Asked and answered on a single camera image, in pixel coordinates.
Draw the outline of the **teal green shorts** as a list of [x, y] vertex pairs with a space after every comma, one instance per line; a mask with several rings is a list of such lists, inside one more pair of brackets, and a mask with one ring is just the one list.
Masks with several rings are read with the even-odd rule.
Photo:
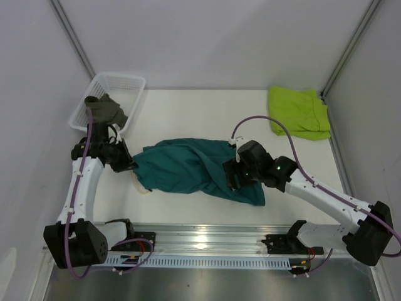
[[168, 139], [134, 155], [133, 172], [148, 190], [179, 194], [201, 191], [217, 198], [264, 206], [260, 183], [235, 191], [227, 185], [223, 163], [235, 157], [236, 151], [225, 140]]

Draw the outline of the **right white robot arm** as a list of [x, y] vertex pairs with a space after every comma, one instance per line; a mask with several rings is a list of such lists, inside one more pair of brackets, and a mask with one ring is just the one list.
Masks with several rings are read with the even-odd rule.
[[281, 156], [267, 160], [231, 159], [223, 164], [227, 185], [237, 190], [256, 182], [296, 196], [335, 219], [338, 224], [296, 222], [294, 233], [286, 237], [286, 246], [293, 253], [307, 247], [346, 250], [354, 259], [375, 266], [393, 234], [390, 208], [357, 200], [320, 183], [298, 168], [295, 161]]

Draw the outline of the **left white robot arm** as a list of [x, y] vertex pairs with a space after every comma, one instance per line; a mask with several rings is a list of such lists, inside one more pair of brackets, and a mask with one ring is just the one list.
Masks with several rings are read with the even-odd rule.
[[102, 264], [115, 245], [123, 251], [136, 243], [129, 219], [114, 219], [102, 229], [93, 223], [93, 208], [99, 180], [106, 165], [114, 172], [131, 171], [135, 163], [123, 139], [75, 145], [73, 173], [65, 205], [55, 224], [46, 226], [43, 238], [60, 269]]

